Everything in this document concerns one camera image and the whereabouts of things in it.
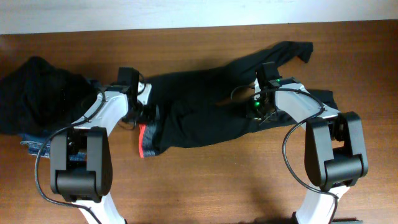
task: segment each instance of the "orange trim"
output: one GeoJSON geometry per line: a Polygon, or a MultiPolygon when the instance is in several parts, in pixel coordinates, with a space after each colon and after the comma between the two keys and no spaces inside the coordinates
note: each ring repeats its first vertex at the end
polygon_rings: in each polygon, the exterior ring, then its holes
{"type": "Polygon", "coordinates": [[[140,124],[139,125],[139,157],[144,158],[144,150],[142,149],[142,140],[144,139],[144,133],[145,133],[145,129],[146,129],[146,125],[145,124],[140,124]]]}

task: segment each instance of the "black cloth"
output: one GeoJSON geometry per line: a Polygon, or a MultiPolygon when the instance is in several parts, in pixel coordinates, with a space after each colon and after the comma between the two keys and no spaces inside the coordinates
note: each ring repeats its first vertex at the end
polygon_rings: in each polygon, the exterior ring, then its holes
{"type": "Polygon", "coordinates": [[[0,80],[0,133],[57,130],[83,116],[95,100],[95,88],[81,75],[31,57],[0,80]]]}
{"type": "MultiPolygon", "coordinates": [[[[313,51],[311,42],[281,42],[271,49],[234,60],[224,67],[209,70],[177,72],[148,79],[152,84],[149,103],[160,108],[156,131],[144,136],[144,156],[156,156],[171,146],[199,147],[236,139],[246,133],[294,124],[286,113],[277,121],[265,122],[246,117],[247,102],[217,106],[215,103],[231,94],[240,85],[256,79],[255,69],[262,63],[281,66],[298,56],[308,62],[313,51]]],[[[336,107],[331,91],[311,91],[325,103],[336,107]]]]}

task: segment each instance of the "wooden tabletop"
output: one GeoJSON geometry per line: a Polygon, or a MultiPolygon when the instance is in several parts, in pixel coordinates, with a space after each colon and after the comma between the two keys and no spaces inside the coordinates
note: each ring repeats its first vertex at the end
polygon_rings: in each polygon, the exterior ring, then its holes
{"type": "MultiPolygon", "coordinates": [[[[398,223],[398,21],[281,24],[197,29],[121,30],[0,35],[0,76],[32,55],[56,67],[116,80],[132,66],[149,77],[212,68],[282,40],[312,41],[308,64],[295,58],[279,68],[307,88],[329,89],[341,111],[362,119],[369,173],[341,199],[336,217],[365,223],[398,223]]],[[[291,216],[305,196],[285,167],[286,128],[194,149],[170,148],[141,159],[138,130],[115,128],[109,137],[111,194],[129,223],[239,223],[291,216]]],[[[34,156],[18,136],[0,136],[0,223],[84,223],[74,208],[45,202],[34,184],[34,156]]],[[[304,132],[289,140],[288,157],[298,175],[304,132]]],[[[49,160],[40,181],[49,186],[49,160]]]]}

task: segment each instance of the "white backdrop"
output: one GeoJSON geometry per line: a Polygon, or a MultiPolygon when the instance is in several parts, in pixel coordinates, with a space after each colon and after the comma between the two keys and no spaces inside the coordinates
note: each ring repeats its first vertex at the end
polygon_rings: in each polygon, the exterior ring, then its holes
{"type": "Polygon", "coordinates": [[[398,19],[398,0],[0,0],[0,34],[398,19]]]}

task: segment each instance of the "black cable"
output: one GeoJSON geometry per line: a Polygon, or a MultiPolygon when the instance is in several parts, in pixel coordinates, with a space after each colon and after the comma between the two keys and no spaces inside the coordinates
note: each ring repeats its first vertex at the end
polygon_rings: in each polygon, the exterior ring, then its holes
{"type": "Polygon", "coordinates": [[[143,93],[145,88],[147,88],[147,80],[145,79],[144,75],[140,73],[139,76],[142,78],[142,82],[144,83],[144,88],[137,93],[137,96],[143,93]]]}
{"type": "Polygon", "coordinates": [[[106,97],[105,97],[104,91],[103,91],[103,90],[100,90],[100,92],[101,92],[101,94],[102,94],[102,101],[101,101],[101,104],[99,105],[99,107],[94,111],[94,113],[91,114],[88,118],[85,117],[85,119],[84,119],[83,121],[80,121],[80,122],[77,122],[77,123],[73,123],[73,124],[71,124],[71,125],[69,125],[69,126],[67,126],[67,127],[61,128],[61,129],[59,129],[58,131],[56,131],[56,132],[54,132],[53,134],[51,134],[51,135],[43,142],[43,145],[40,147],[40,149],[39,149],[39,151],[38,151],[38,153],[37,153],[36,162],[35,162],[35,182],[36,182],[36,187],[37,187],[37,190],[39,191],[40,196],[42,196],[42,198],[44,198],[44,200],[46,200],[46,201],[48,201],[48,202],[51,202],[51,203],[54,203],[54,204],[56,204],[56,205],[62,205],[62,206],[66,206],[66,207],[73,207],[73,208],[81,208],[81,209],[84,209],[84,210],[86,210],[86,211],[95,219],[95,221],[98,222],[98,224],[101,224],[100,220],[99,220],[99,219],[97,218],[97,216],[91,211],[91,209],[90,209],[89,207],[86,207],[86,206],[84,206],[84,205],[75,205],[75,204],[72,204],[72,203],[59,202],[59,201],[57,201],[57,200],[48,198],[48,197],[44,194],[42,188],[40,187],[40,183],[39,183],[39,171],[38,171],[38,168],[39,168],[40,157],[41,157],[41,154],[42,154],[42,152],[43,152],[43,149],[44,149],[45,145],[46,145],[54,136],[56,136],[56,135],[58,135],[58,134],[60,134],[60,133],[62,133],[62,132],[64,132],[64,131],[66,131],[66,130],[69,129],[69,128],[72,128],[72,127],[79,126],[79,125],[82,125],[82,124],[87,123],[89,120],[91,120],[92,118],[94,118],[94,116],[95,116],[98,112],[100,112],[100,109],[103,107],[103,105],[104,105],[105,102],[106,102],[106,97]]]}
{"type": "Polygon", "coordinates": [[[254,86],[252,86],[252,85],[241,85],[241,86],[236,87],[236,88],[235,88],[234,90],[232,90],[232,92],[231,92],[231,95],[230,95],[231,100],[233,100],[233,97],[234,97],[234,94],[235,94],[236,90],[238,90],[238,89],[240,89],[240,88],[251,88],[251,89],[254,89],[254,86]]]}
{"type": "Polygon", "coordinates": [[[293,171],[292,167],[291,167],[290,164],[289,164],[289,161],[288,161],[288,159],[287,159],[287,156],[286,156],[286,145],[287,145],[287,140],[289,139],[290,135],[294,132],[294,130],[296,130],[298,127],[300,127],[301,125],[303,125],[304,123],[306,123],[308,120],[310,120],[310,119],[312,119],[312,118],[316,118],[317,116],[321,115],[321,114],[325,111],[325,106],[324,106],[324,104],[323,104],[318,98],[316,98],[315,96],[313,96],[313,95],[311,95],[311,94],[309,94],[309,93],[307,93],[307,92],[301,91],[301,90],[295,90],[295,89],[290,89],[290,88],[279,88],[279,89],[262,90],[262,91],[260,91],[260,92],[258,92],[258,93],[255,93],[255,94],[251,95],[250,97],[252,98],[252,97],[254,97],[254,96],[258,95],[258,94],[261,94],[261,93],[272,93],[272,92],[276,92],[276,91],[292,91],[292,92],[295,92],[295,93],[300,93],[300,94],[309,96],[310,98],[314,99],[314,100],[319,104],[319,106],[320,106],[319,112],[317,112],[317,113],[315,113],[314,115],[309,116],[308,118],[305,118],[304,120],[298,122],[297,124],[295,124],[295,125],[287,132],[287,134],[285,135],[283,144],[282,144],[282,155],[283,155],[283,157],[284,157],[284,161],[285,161],[285,164],[286,164],[286,166],[287,166],[287,169],[289,170],[289,172],[292,174],[292,176],[294,177],[294,179],[295,179],[299,184],[301,184],[302,186],[304,186],[306,189],[311,190],[312,192],[315,192],[315,193],[318,193],[318,194],[330,195],[330,196],[333,197],[334,203],[335,203],[335,207],[333,208],[333,213],[331,214],[331,217],[330,217],[330,220],[329,220],[329,224],[331,224],[332,221],[333,221],[333,219],[334,219],[334,217],[335,217],[336,211],[337,211],[337,205],[338,205],[338,199],[339,199],[338,196],[335,195],[335,194],[333,194],[333,193],[331,193],[331,192],[323,192],[323,191],[321,191],[321,190],[318,190],[318,189],[316,189],[316,188],[313,188],[313,187],[307,185],[306,183],[304,183],[304,182],[296,175],[296,173],[293,171]]]}

